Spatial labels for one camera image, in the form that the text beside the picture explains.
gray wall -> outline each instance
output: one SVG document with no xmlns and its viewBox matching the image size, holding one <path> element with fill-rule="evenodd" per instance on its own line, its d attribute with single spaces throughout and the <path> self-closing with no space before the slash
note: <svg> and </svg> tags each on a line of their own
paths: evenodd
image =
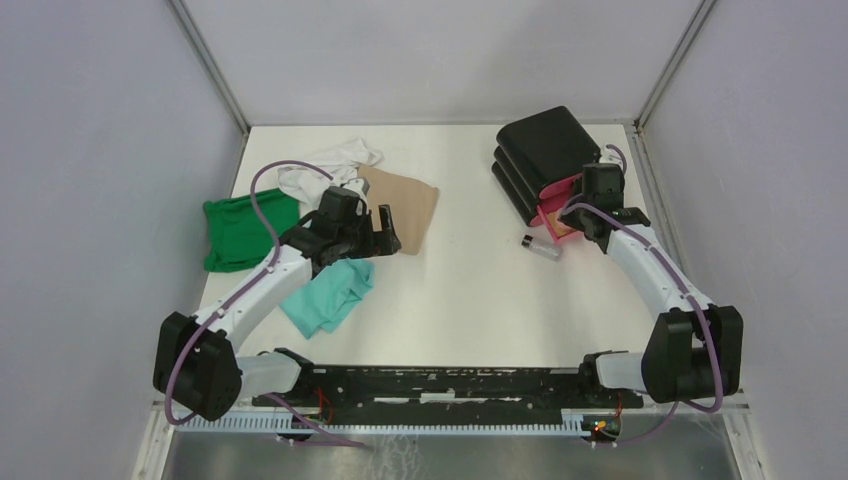
<svg viewBox="0 0 848 480">
<path fill-rule="evenodd" d="M 636 116 L 698 0 L 188 0 L 248 120 Z"/>
<path fill-rule="evenodd" d="M 0 478 L 125 478 L 239 134 L 161 0 L 3 2 L 0 65 Z"/>
<path fill-rule="evenodd" d="M 647 126 L 694 279 L 746 319 L 774 478 L 845 478 L 848 3 L 720 1 Z"/>
</svg>

small bottle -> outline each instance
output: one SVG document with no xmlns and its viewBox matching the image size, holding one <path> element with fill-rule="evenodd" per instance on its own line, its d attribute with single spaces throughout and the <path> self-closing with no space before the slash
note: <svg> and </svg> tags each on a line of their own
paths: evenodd
<svg viewBox="0 0 848 480">
<path fill-rule="evenodd" d="M 560 254 L 562 254 L 562 247 L 535 239 L 530 235 L 524 235 L 524 239 L 521 240 L 521 246 L 551 260 L 557 260 Z"/>
</svg>

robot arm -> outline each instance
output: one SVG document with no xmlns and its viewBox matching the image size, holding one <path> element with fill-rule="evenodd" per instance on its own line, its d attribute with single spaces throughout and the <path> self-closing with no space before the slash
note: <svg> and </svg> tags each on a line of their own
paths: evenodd
<svg viewBox="0 0 848 480">
<path fill-rule="evenodd" d="M 560 221 L 582 231 L 618 264 L 657 319 L 644 353 L 587 356 L 598 383 L 647 392 L 660 403 L 713 396 L 716 382 L 697 306 L 709 324 L 723 393 L 735 393 L 742 350 L 739 312 L 717 307 L 695 288 L 660 246 L 644 213 L 624 208 L 623 191 L 618 165 L 586 165 L 572 192 L 582 194 L 584 203 L 567 204 L 560 213 Z"/>
<path fill-rule="evenodd" d="M 239 398 L 291 390 L 300 375 L 295 359 L 279 352 L 237 358 L 235 352 L 280 301 L 325 266 L 340 258 L 392 255 L 400 250 L 388 205 L 379 207 L 382 230 L 372 230 L 364 201 L 367 184 L 363 182 L 359 179 L 346 188 L 330 187 L 318 210 L 280 237 L 276 260 L 274 252 L 269 253 L 232 292 L 189 317 L 174 312 L 165 319 L 159 333 L 154 387 L 165 393 L 189 338 L 215 315 L 218 318 L 201 334 L 177 374 L 174 400 L 213 421 Z"/>
</svg>

white cloth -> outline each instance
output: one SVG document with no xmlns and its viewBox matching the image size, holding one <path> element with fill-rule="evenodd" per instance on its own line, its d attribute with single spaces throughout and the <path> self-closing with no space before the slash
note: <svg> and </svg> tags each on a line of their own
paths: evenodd
<svg viewBox="0 0 848 480">
<path fill-rule="evenodd" d="M 287 165 L 277 170 L 277 182 L 286 195 L 306 204 L 309 210 L 318 208 L 321 195 L 331 185 L 341 186 L 356 178 L 359 165 L 375 165 L 383 160 L 383 152 L 372 150 L 361 138 L 315 152 L 298 160 L 320 167 L 333 180 L 309 168 Z"/>
</svg>

tan fabric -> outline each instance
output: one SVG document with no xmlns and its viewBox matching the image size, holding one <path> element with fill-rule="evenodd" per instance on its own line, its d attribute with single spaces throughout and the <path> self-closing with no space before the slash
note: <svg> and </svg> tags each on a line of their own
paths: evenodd
<svg viewBox="0 0 848 480">
<path fill-rule="evenodd" d="M 548 223 L 550 223 L 551 226 L 554 227 L 554 232 L 557 234 L 557 237 L 564 237 L 565 235 L 574 232 L 573 228 L 563 223 L 560 223 L 559 220 L 557 220 L 556 218 L 557 215 L 559 215 L 559 210 L 554 210 L 553 212 L 550 212 L 546 215 L 548 217 Z"/>
<path fill-rule="evenodd" d="M 366 165 L 359 167 L 359 176 L 368 180 L 371 189 L 366 197 L 374 214 L 375 229 L 382 228 L 377 205 L 392 207 L 392 220 L 400 239 L 400 253 L 417 255 L 430 227 L 439 189 L 414 178 L 394 175 Z"/>
</svg>

